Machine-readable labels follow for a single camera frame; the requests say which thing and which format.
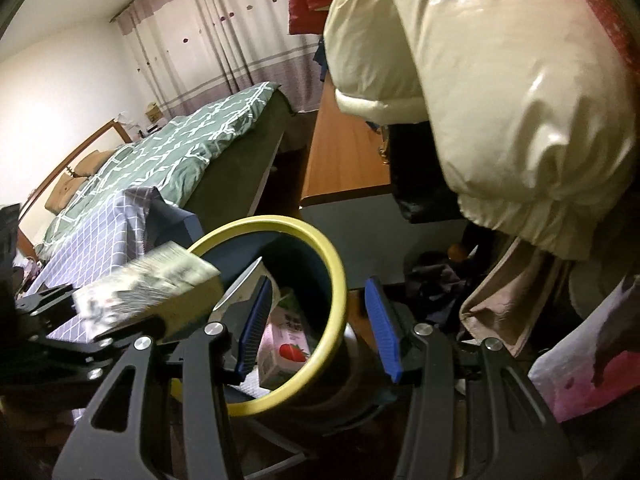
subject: purple checkered blanket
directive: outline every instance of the purple checkered blanket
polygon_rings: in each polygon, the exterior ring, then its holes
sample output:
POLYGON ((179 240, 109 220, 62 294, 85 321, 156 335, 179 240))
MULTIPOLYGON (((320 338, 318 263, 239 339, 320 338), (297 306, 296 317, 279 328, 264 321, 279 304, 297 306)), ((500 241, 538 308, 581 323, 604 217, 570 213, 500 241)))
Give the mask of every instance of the purple checkered blanket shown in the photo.
MULTIPOLYGON (((150 247, 145 223, 154 199, 162 200, 155 187, 130 187, 113 196, 56 251, 27 294, 33 294, 41 285, 87 285, 146 253, 150 247)), ((78 316, 61 325, 50 337, 87 340, 78 316)))

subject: wooden headboard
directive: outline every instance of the wooden headboard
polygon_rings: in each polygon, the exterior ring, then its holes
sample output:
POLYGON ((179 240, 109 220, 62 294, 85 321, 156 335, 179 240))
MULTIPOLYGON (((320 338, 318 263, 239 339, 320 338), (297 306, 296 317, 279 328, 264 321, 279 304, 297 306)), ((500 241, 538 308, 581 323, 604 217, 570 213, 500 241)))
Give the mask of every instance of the wooden headboard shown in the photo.
MULTIPOLYGON (((34 209, 39 208, 42 204, 38 204, 38 201, 42 202, 40 199, 47 195, 47 193, 51 192, 52 186, 55 181, 58 179, 60 174, 65 171, 67 166, 72 166, 73 163, 80 155, 84 155, 87 149, 89 149, 94 142, 100 139, 103 135, 105 135, 111 129, 114 129, 115 132, 120 137, 120 140, 124 143, 132 142, 131 138, 125 131, 122 124, 118 121, 111 120, 98 129, 95 133, 91 134, 85 140, 83 140, 71 153, 69 153, 57 166, 56 168, 49 173, 46 178, 40 183, 40 185, 29 195, 28 199, 22 204, 20 208, 20 216, 18 221, 22 223, 26 220, 28 213, 34 213, 34 209)), ((112 143, 111 148, 114 148, 118 144, 118 139, 113 139, 110 141, 112 143)), ((36 252, 33 248, 33 243, 30 238, 23 232, 21 228, 18 228, 18 250, 24 256, 30 256, 35 260, 38 259, 36 256, 36 252)))

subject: beige coat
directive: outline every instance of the beige coat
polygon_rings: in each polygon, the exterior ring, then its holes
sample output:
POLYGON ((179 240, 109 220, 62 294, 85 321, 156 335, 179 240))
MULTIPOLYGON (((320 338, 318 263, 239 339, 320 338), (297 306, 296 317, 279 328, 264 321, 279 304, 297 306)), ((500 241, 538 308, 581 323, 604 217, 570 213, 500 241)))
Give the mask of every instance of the beige coat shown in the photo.
POLYGON ((334 0, 336 100, 430 120, 471 221, 586 259, 636 163, 635 80, 585 0, 334 0))

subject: pillow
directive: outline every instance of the pillow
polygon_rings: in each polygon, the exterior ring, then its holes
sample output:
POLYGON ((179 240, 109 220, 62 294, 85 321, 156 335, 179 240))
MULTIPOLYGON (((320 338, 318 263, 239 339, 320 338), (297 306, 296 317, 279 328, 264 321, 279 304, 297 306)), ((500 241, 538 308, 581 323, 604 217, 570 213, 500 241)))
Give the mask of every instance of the pillow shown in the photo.
POLYGON ((106 152, 99 152, 98 150, 95 150, 94 152, 89 153, 89 155, 87 155, 83 160, 78 162, 74 169, 74 173, 78 176, 95 175, 104 163, 109 160, 111 155, 115 153, 115 151, 116 150, 108 150, 106 152))
POLYGON ((60 176, 60 179, 53 187, 53 191, 49 195, 44 208, 47 211, 51 211, 54 215, 57 215, 62 211, 73 195, 76 194, 79 187, 86 181, 85 176, 72 177, 66 173, 60 176))

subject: pink carton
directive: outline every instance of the pink carton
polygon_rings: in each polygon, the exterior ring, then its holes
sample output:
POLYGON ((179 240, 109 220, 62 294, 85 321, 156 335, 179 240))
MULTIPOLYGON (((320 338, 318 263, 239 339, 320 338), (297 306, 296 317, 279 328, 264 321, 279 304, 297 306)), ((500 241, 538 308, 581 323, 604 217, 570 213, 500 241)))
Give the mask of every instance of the pink carton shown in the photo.
POLYGON ((282 299, 271 311, 258 349, 260 387, 275 390, 305 365, 310 350, 304 326, 293 290, 283 289, 282 299))

